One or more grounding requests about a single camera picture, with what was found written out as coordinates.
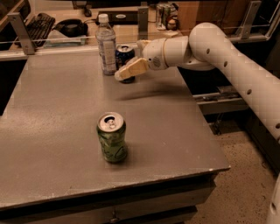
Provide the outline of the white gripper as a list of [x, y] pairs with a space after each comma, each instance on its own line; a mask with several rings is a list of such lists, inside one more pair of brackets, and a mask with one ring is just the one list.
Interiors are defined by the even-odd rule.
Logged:
[[165, 38], [150, 40], [138, 40], [138, 48], [142, 51], [143, 58], [134, 57], [115, 72], [118, 81], [126, 80], [132, 76], [144, 74], [150, 69], [165, 70], [168, 66], [165, 62], [164, 46]]

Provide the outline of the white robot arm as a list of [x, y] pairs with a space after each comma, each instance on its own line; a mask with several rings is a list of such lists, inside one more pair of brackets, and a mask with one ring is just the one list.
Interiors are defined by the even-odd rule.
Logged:
[[219, 69], [261, 123], [280, 139], [280, 80], [237, 50], [215, 24], [196, 25], [187, 36], [139, 40], [139, 57], [115, 72], [119, 81], [148, 70], [183, 67], [193, 71]]

